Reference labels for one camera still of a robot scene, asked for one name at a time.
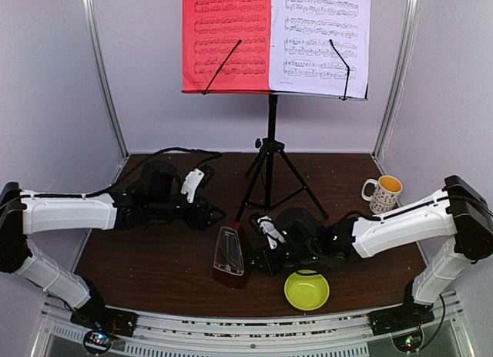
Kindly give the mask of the wooden metronome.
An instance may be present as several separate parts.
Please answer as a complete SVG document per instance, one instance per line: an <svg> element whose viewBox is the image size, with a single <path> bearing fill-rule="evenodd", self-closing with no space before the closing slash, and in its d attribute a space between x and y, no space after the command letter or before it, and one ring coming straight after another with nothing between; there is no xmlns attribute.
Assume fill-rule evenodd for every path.
<svg viewBox="0 0 493 357"><path fill-rule="evenodd" d="M250 242L241 223L226 222L216 240L213 279L228 288L246 288L251 274L247 263L250 254Z"/></svg>

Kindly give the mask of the black perforated music stand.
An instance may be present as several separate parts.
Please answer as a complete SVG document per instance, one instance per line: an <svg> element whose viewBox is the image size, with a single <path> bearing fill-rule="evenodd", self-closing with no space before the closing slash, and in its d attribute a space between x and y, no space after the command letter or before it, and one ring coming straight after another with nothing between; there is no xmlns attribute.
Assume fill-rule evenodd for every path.
<svg viewBox="0 0 493 357"><path fill-rule="evenodd" d="M228 220L227 223L239 225L242 216L248 207L261 210L264 213L269 213L303 192L307 193L308 197L318 210L320 216L326 221L329 219L329 214L323 208L321 202L308 185L307 176L302 174L292 163L291 159L284 150L285 145L275 139L278 95L272 91L265 91L264 94L268 96L267 136L263 139L258 139L255 142L255 147L258 149L258 153L245 173L245 176L249 179L248 186L235 216ZM276 156L280 156L280 158L284 161L287 168L300 184L300 187L274 204L272 202L272 193L274 160ZM261 202L255 202L251 200L251 195L259 179L263 181L264 197Z"/></svg>

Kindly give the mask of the red sheet music paper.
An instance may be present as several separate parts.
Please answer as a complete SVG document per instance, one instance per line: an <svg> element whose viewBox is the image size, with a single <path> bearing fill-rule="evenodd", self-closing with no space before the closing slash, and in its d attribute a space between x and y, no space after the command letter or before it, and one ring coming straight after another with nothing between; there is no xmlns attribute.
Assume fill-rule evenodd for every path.
<svg viewBox="0 0 493 357"><path fill-rule="evenodd" d="M271 0L183 0L183 91L266 92Z"/></svg>

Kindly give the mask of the white sheet music paper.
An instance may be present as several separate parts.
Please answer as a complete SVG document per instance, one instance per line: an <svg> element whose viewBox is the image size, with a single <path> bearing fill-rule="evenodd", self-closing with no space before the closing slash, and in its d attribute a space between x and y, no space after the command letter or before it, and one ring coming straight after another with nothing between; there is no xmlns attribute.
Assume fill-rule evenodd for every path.
<svg viewBox="0 0 493 357"><path fill-rule="evenodd" d="M269 86L365 99L371 0L271 0Z"/></svg>

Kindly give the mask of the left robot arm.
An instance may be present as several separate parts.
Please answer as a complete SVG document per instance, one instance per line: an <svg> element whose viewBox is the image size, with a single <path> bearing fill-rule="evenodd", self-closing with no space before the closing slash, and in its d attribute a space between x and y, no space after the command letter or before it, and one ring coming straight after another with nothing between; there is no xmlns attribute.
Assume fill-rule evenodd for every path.
<svg viewBox="0 0 493 357"><path fill-rule="evenodd" d="M21 275L80 312L94 329L103 329L111 314L96 287L60 267L28 236L69 229L124 231L174 221L204 231L226 216L198 193L213 173L205 164L181 179L171 163L150 161L124 191L110 187L92 194L36 193L10 182L1 193L1 271Z"/></svg>

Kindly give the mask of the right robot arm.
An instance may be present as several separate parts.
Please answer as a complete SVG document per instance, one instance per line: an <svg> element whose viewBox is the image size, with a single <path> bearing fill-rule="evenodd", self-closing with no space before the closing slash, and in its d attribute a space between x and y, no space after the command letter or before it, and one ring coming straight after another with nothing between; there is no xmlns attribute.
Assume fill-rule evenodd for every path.
<svg viewBox="0 0 493 357"><path fill-rule="evenodd" d="M431 264L410 283L395 321L411 327L464 268L492 254L492 212L486 200L456 175L432 195L388 212L353 210L329 227L308 210L288 208L276 218L255 213L250 225L267 239L250 261L274 276L288 268L342 268L383 251L432 237L446 237Z"/></svg>

